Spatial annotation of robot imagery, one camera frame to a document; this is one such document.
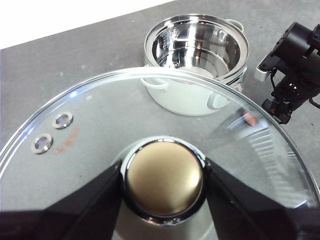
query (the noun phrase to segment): gold lid knob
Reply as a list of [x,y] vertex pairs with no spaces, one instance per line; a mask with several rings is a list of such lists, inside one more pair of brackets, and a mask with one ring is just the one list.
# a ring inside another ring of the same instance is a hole
[[153,142],[139,150],[127,170],[133,200],[155,216],[173,216],[193,205],[203,185],[196,156],[175,142]]

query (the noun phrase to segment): gray table surface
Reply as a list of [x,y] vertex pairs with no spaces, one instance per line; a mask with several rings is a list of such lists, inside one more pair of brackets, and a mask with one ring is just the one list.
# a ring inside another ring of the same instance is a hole
[[[0,146],[33,112],[66,88],[104,72],[143,66],[147,32],[178,14],[209,14],[244,25],[250,44],[244,94],[260,105],[270,97],[272,87],[270,81],[253,78],[257,63],[292,22],[310,29],[320,23],[319,9],[319,0],[179,0],[2,49]],[[318,183],[319,120],[320,111],[305,103],[283,126]]]

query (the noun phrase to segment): steel inner pot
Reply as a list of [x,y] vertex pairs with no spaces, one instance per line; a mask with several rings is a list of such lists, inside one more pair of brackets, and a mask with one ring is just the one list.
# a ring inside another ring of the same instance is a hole
[[249,45],[229,20],[185,14],[155,25],[144,52],[150,66],[181,68],[230,84],[245,68]]

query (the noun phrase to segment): glass lid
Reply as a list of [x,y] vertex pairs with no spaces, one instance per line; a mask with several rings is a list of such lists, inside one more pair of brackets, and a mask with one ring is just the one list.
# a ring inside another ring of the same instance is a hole
[[317,206],[318,187],[284,130],[234,89],[196,73],[137,67],[57,95],[0,155],[1,211],[41,210],[107,169],[132,143],[172,136],[280,204]]

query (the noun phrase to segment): white pot handle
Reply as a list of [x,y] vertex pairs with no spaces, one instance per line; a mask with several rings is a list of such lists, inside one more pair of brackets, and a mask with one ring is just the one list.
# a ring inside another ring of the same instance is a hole
[[240,31],[243,33],[245,27],[242,25],[241,22],[233,20],[233,19],[225,19],[226,21],[228,21],[229,23],[235,25],[238,29],[240,29]]
[[160,82],[160,84],[151,84],[146,82],[146,80],[144,80],[143,78],[140,78],[142,84],[149,89],[156,89],[156,90],[168,90],[169,87],[169,83],[161,80],[160,78],[154,78],[157,82]]

